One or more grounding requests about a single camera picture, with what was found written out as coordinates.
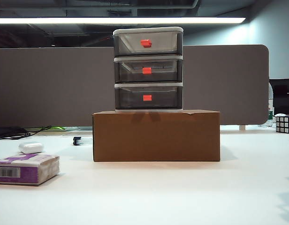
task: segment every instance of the barcode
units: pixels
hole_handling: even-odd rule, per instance
[[[17,177],[21,176],[21,168],[19,167],[0,167],[0,177]]]

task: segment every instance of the red drawer handle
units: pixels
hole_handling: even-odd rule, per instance
[[[152,74],[151,67],[143,67],[143,74]]]
[[[151,42],[150,39],[140,40],[140,44],[141,44],[144,48],[151,48],[151,47],[152,47],[152,42]]]
[[[152,95],[143,95],[143,101],[152,101]]]

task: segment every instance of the brown cardboard box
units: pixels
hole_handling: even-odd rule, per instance
[[[96,162],[220,160],[219,112],[99,112],[92,117]]]

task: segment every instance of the rubik's cube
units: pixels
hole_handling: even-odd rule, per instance
[[[276,117],[276,132],[289,134],[289,116]]]

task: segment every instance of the light blue wall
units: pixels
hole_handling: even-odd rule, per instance
[[[274,0],[250,23],[185,35],[184,44],[263,44],[270,52],[270,78],[289,78],[289,0]]]

